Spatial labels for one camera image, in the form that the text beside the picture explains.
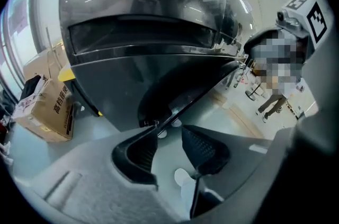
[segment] cardboard box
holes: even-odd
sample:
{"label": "cardboard box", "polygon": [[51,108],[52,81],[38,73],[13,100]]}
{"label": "cardboard box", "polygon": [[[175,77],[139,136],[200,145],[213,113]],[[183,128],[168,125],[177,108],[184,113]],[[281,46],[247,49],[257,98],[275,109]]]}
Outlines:
{"label": "cardboard box", "polygon": [[35,75],[43,75],[47,79],[53,79],[59,87],[63,87],[62,82],[58,82],[60,70],[68,63],[68,59],[63,44],[57,44],[53,49],[47,49],[32,58],[24,67],[23,75],[25,81],[32,79]]}
{"label": "cardboard box", "polygon": [[52,79],[38,93],[19,101],[13,120],[47,142],[70,140],[73,136],[73,102],[66,86]]}

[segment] trousers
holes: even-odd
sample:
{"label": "trousers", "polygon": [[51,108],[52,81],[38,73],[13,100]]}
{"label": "trousers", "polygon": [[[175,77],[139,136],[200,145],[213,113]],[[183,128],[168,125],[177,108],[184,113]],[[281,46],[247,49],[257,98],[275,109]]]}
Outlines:
{"label": "trousers", "polygon": [[274,103],[277,101],[272,107],[271,110],[269,110],[266,114],[265,117],[268,118],[270,115],[272,115],[275,111],[277,111],[282,105],[287,101],[284,95],[280,94],[273,94],[262,106],[259,107],[258,111],[259,113],[262,113],[265,111],[267,107],[270,106],[270,104]]}

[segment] white floor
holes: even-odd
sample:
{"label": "white floor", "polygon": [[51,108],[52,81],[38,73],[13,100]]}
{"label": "white floor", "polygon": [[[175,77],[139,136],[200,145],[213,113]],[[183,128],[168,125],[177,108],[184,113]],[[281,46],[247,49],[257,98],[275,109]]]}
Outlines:
{"label": "white floor", "polygon": [[[243,127],[226,112],[233,103],[260,129],[266,139],[273,139],[279,129],[295,124],[295,118],[286,108],[280,114],[273,114],[268,122],[264,123],[255,111],[266,99],[257,96],[256,101],[251,101],[245,95],[251,82],[240,83],[237,88],[233,88],[233,83],[229,89],[225,89],[222,85],[215,87],[219,94],[227,98],[223,106],[214,103],[205,95],[180,116],[183,124],[193,124],[232,135],[247,136]],[[10,154],[10,157],[14,159],[12,176],[17,182],[29,185],[34,176],[77,145],[116,134],[119,134],[119,131],[104,117],[90,116],[75,121],[74,137],[71,141],[48,144],[20,125],[15,125],[7,137],[7,140],[12,143]],[[174,171],[179,167],[186,169],[191,175],[194,174],[194,168],[182,149],[181,129],[170,128],[167,137],[158,142],[152,173],[157,176],[160,194],[184,220],[188,219],[189,213],[184,209],[180,188],[174,181]]]}

